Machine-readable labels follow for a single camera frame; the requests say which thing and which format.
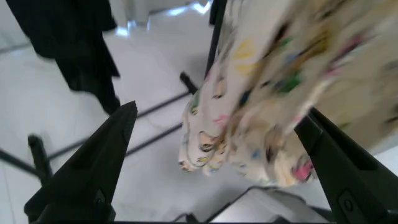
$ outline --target white floor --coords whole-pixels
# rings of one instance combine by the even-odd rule
[[[211,33],[208,13],[187,7],[152,16],[147,28],[132,24],[129,33],[106,34],[121,74],[114,86],[122,103],[135,100],[142,111],[185,92],[178,79],[182,70],[200,84]],[[138,120],[130,147],[179,123],[188,100]],[[0,147],[29,164],[28,134],[41,135],[51,153],[89,136],[107,118],[94,96],[70,92],[57,66],[38,58],[32,47],[0,55],[0,105]],[[117,220],[170,221],[193,212],[203,221],[252,185],[228,167],[213,177],[182,172],[177,162],[181,135],[176,131],[124,161],[113,200]],[[396,145],[395,139],[389,147]],[[379,158],[395,173],[397,151]],[[71,154],[52,161],[53,170]],[[27,223],[23,207],[39,187],[35,177],[0,162],[0,223]],[[287,190],[328,207],[318,182]]]

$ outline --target black fabric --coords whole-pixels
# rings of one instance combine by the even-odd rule
[[[116,27],[108,0],[6,0],[36,53],[55,59],[71,90],[94,94],[111,114],[120,77],[102,31]]]

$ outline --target patterned fabric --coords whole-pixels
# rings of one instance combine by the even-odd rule
[[[313,106],[367,149],[391,133],[398,10],[394,1],[373,4],[247,2],[183,114],[182,169],[211,175],[227,161],[262,185],[312,180],[293,130]]]

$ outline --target hanging clothes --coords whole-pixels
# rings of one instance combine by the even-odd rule
[[[36,53],[55,59],[71,90],[94,94],[108,114],[120,102],[111,77],[120,77],[102,31],[116,27],[108,0],[7,0]]]
[[[395,130],[398,4],[250,1],[183,114],[183,170],[262,185],[317,178],[294,127],[315,106],[369,149]]]

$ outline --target black metal rack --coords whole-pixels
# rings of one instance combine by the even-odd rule
[[[220,32],[221,32],[221,25],[223,23],[223,18],[224,18],[224,12],[225,12],[225,7],[226,7],[226,2],[227,0],[216,0],[213,2],[213,5],[211,7],[211,16],[210,16],[210,24],[214,24],[214,29],[213,29],[213,35],[211,38],[211,44],[210,44],[210,50],[209,50],[209,55],[208,55],[208,61],[206,65],[206,75],[208,71],[210,70],[211,66],[213,65],[215,55],[216,55],[216,50],[217,50],[217,45],[218,45],[218,39],[220,37]],[[191,83],[189,77],[185,72],[182,72],[180,74],[180,79],[181,81],[185,84],[185,86],[188,88],[188,91],[185,93],[181,93],[169,100],[166,100],[162,103],[159,103],[158,105],[155,105],[148,110],[145,110],[137,115],[137,119],[146,116],[148,114],[151,114],[173,102],[176,102],[180,99],[182,99],[185,96],[188,96],[190,94],[193,94],[196,92],[196,87]],[[126,157],[134,154],[135,152],[140,151],[141,149],[145,148],[146,146],[166,137],[167,135],[173,133],[174,131],[180,129],[182,127],[182,123],[176,124],[175,126],[169,128],[168,130],[144,141],[143,143],[139,144],[138,146],[135,146],[129,150],[127,150]],[[70,144],[67,147],[64,147],[63,149],[60,149],[52,154],[47,155],[47,152],[44,148],[43,141],[40,136],[37,135],[30,135],[28,137],[28,145],[30,147],[30,150],[32,151],[32,156],[34,160],[34,166],[31,166],[27,164],[26,162],[6,153],[3,149],[0,148],[0,160],[7,162],[8,164],[19,168],[20,170],[25,171],[26,173],[32,174],[36,177],[38,177],[44,185],[53,175],[51,166],[50,166],[50,161],[54,160],[55,158],[62,156],[77,147],[81,146],[88,137],[83,138],[77,142],[74,142]]]

